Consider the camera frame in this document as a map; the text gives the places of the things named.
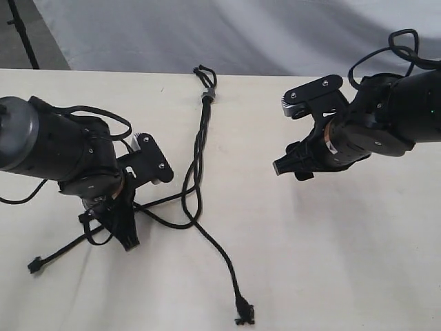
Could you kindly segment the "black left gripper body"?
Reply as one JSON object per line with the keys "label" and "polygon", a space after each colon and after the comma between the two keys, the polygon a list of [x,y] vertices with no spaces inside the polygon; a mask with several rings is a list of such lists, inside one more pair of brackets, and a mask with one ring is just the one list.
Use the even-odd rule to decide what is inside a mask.
{"label": "black left gripper body", "polygon": [[133,228],[136,180],[136,175],[122,170],[118,174],[82,174],[58,185],[61,194],[82,201],[85,211],[79,222],[84,228],[94,220],[104,228]]}

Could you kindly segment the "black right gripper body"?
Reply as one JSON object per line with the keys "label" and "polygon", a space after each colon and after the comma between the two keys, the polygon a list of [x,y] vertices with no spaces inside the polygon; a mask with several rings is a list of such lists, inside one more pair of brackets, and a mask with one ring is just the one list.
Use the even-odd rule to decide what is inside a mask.
{"label": "black right gripper body", "polygon": [[401,157],[413,149],[413,133],[390,122],[331,120],[313,129],[302,149],[303,172],[340,172],[372,154]]}

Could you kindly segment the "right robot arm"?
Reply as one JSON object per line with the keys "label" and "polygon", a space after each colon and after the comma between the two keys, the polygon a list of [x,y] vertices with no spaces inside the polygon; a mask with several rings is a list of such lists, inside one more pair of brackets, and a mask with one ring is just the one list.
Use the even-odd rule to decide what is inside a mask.
{"label": "right robot arm", "polygon": [[314,126],[273,162],[276,174],[306,181],[317,172],[342,172],[372,154],[401,157],[418,143],[440,141],[440,71],[403,77],[363,77],[353,101],[332,74],[286,91],[285,116],[312,116]]}

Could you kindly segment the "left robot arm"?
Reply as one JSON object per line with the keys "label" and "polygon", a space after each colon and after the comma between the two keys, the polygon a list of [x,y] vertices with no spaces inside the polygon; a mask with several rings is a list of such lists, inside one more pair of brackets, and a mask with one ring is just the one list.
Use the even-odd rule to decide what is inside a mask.
{"label": "left robot arm", "polygon": [[135,188],[114,142],[132,133],[126,119],[90,106],[59,108],[38,97],[1,98],[1,171],[54,181],[82,200],[79,215],[91,244],[96,219],[125,250],[139,244]]}

